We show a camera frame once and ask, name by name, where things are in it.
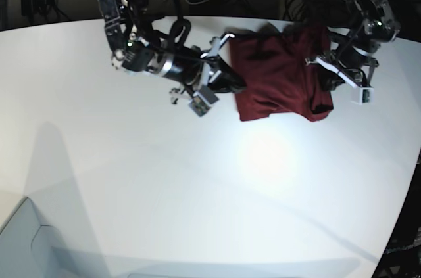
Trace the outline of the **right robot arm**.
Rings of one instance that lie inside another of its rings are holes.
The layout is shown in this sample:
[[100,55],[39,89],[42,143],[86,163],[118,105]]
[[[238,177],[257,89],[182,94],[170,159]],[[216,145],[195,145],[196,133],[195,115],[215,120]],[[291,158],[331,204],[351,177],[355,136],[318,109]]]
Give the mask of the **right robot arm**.
[[207,111],[218,101],[219,93],[239,93],[246,88],[243,78],[219,55],[235,34],[214,37],[208,50],[186,47],[191,22],[183,16],[180,0],[172,2],[176,18],[164,33],[153,27],[164,15],[149,14],[149,0],[98,0],[112,65],[174,81],[179,86],[170,90],[172,104],[185,99],[191,108]]

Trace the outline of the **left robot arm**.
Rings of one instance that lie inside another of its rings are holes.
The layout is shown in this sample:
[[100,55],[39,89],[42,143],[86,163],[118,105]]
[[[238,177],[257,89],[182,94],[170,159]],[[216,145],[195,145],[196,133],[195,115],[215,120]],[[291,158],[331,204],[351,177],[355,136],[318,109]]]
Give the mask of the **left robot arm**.
[[393,14],[389,0],[343,0],[351,8],[352,21],[346,35],[330,32],[337,48],[319,57],[337,70],[321,67],[319,82],[323,90],[333,91],[349,78],[357,87],[368,87],[379,66],[374,57],[384,43],[394,41],[401,25]]

